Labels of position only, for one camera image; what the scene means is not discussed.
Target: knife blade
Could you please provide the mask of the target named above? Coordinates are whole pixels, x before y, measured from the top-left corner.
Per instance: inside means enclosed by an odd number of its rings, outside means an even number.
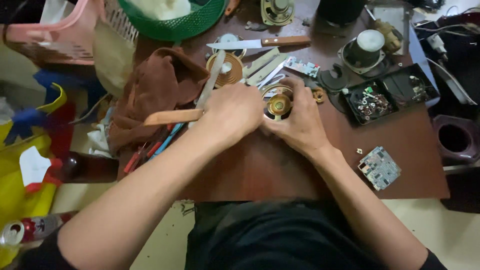
[[[234,42],[209,43],[214,49],[257,49],[271,46],[308,45],[312,40],[307,36],[272,37],[264,39],[241,40]]]

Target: wooden knife handle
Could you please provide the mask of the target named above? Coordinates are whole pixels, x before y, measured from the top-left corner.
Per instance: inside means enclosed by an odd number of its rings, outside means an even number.
[[[262,39],[262,46],[287,46],[310,44],[312,40],[307,36],[271,37]]]
[[[159,111],[150,114],[147,119],[145,119],[144,125],[161,125],[197,121],[202,117],[203,114],[203,109]]]

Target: wooden table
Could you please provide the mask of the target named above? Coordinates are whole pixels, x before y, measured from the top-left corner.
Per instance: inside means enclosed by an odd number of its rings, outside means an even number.
[[[318,0],[295,1],[295,19],[284,27],[272,27],[264,32],[245,30],[247,21],[260,22],[260,8],[244,0],[230,20],[222,17],[205,33],[182,42],[185,53],[204,65],[205,54],[211,49],[205,46],[225,33],[234,33],[244,39],[309,35],[309,48],[281,48],[303,62],[319,64],[321,70],[331,69],[341,63],[336,52],[361,31],[367,29],[366,12],[352,26],[345,38],[316,33],[314,27],[302,26],[304,18],[314,18]],[[139,64],[155,49],[168,46],[165,42],[139,36],[135,62]],[[250,63],[265,49],[251,49],[243,58]],[[411,64],[409,55],[395,59],[404,66]],[[352,82],[361,81],[356,75]],[[343,152],[348,164],[368,182],[357,168],[359,161],[376,146],[383,146],[402,169],[402,175],[388,188],[376,192],[382,199],[399,198],[447,198],[449,190],[436,148],[434,134],[427,109],[418,105],[407,111],[378,120],[367,126],[356,126],[339,112],[330,101],[319,106],[327,136],[332,145]],[[363,155],[356,152],[363,149]],[[243,138],[237,145],[224,151],[196,177],[180,199],[200,201],[262,200],[274,197],[323,198],[331,196],[325,183],[313,166],[283,141],[265,136],[260,130]]]

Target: white cotton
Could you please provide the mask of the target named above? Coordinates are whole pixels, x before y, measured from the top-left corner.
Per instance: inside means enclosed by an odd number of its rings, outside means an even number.
[[[188,0],[128,0],[152,19],[164,21],[188,15],[191,5]]]

